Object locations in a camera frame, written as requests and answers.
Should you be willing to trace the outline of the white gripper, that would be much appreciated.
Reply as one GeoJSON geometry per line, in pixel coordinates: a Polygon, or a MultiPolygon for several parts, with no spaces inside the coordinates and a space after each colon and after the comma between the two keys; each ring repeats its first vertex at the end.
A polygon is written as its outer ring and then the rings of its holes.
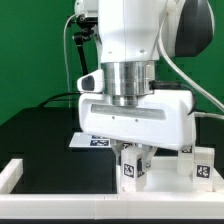
{"type": "Polygon", "coordinates": [[[155,90],[139,97],[136,107],[114,106],[107,95],[85,93],[79,98],[79,123],[86,134],[111,139],[117,165],[121,164],[122,141],[143,144],[137,160],[137,176],[141,177],[151,167],[156,147],[179,151],[195,143],[192,107],[192,94],[186,90],[155,90]]]}

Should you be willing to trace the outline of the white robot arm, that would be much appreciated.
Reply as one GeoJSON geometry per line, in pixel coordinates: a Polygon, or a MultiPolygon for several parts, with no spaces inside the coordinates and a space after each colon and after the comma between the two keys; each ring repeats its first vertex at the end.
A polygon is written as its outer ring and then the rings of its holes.
{"type": "Polygon", "coordinates": [[[81,129],[110,139],[129,178],[143,175],[151,148],[193,146],[195,89],[156,81],[155,64],[211,43],[208,0],[97,0],[79,13],[95,25],[99,59],[77,82],[81,129]]]}

